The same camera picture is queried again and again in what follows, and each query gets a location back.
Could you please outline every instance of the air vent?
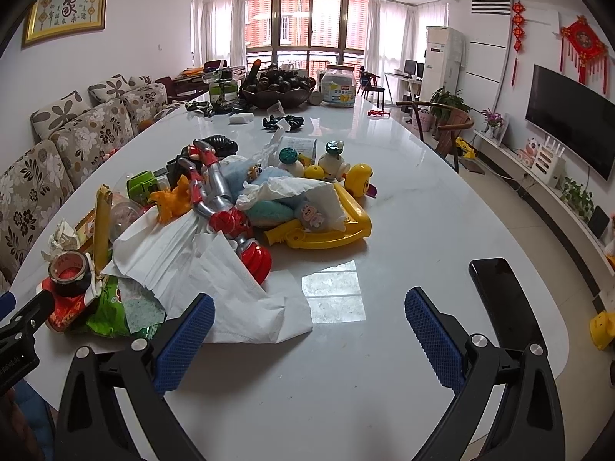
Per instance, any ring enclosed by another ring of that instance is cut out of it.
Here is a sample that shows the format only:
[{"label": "air vent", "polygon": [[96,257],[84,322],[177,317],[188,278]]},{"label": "air vent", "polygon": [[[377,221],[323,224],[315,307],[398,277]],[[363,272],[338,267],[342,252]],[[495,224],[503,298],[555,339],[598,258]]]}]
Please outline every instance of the air vent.
[{"label": "air vent", "polygon": [[473,14],[510,15],[512,0],[472,0]]}]

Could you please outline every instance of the computer monitor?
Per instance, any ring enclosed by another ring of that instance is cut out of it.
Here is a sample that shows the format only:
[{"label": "computer monitor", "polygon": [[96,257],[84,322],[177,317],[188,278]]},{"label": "computer monitor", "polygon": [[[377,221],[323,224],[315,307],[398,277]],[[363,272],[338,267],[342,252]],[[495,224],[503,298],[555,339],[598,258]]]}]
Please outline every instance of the computer monitor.
[{"label": "computer monitor", "polygon": [[416,61],[406,61],[404,65],[404,72],[407,74],[414,74],[416,71]]}]

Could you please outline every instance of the plastic jar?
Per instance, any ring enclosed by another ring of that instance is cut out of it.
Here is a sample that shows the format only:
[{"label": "plastic jar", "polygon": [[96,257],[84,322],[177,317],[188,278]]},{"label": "plastic jar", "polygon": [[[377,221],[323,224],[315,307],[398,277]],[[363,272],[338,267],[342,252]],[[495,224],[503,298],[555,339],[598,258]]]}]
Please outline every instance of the plastic jar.
[{"label": "plastic jar", "polygon": [[327,72],[321,81],[323,102],[333,107],[352,107],[356,91],[354,67],[327,64]]},{"label": "plastic jar", "polygon": [[209,99],[212,104],[226,106],[237,100],[238,85],[233,79],[233,70],[225,67],[220,70],[220,77],[209,85]]}]

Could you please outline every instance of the tv stand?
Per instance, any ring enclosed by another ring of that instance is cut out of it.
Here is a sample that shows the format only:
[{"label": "tv stand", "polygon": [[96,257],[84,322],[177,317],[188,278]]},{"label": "tv stand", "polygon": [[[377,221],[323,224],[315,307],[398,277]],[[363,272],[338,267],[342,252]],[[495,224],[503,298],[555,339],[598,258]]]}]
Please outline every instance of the tv stand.
[{"label": "tv stand", "polygon": [[514,179],[519,185],[519,196],[532,206],[567,250],[593,294],[596,310],[615,312],[615,270],[604,255],[604,245],[560,199],[561,192],[539,180],[518,160],[516,153],[508,147],[498,147],[482,132],[474,133],[481,140],[479,157]]}]

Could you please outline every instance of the red and silver ultraman toy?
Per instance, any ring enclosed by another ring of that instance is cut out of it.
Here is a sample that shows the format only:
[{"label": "red and silver ultraman toy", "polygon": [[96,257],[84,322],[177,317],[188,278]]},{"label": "red and silver ultraman toy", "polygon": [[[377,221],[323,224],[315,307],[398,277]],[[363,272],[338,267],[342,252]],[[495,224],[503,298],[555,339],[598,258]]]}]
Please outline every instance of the red and silver ultraman toy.
[{"label": "red and silver ultraman toy", "polygon": [[199,151],[203,175],[207,171],[209,188],[207,192],[203,175],[199,174],[190,159],[178,158],[178,163],[190,173],[193,210],[207,220],[216,232],[222,232],[237,241],[237,255],[256,282],[262,284],[271,270],[271,255],[252,237],[248,217],[233,204],[231,191],[220,173],[220,164],[213,147],[202,140],[195,140],[193,145]]}]

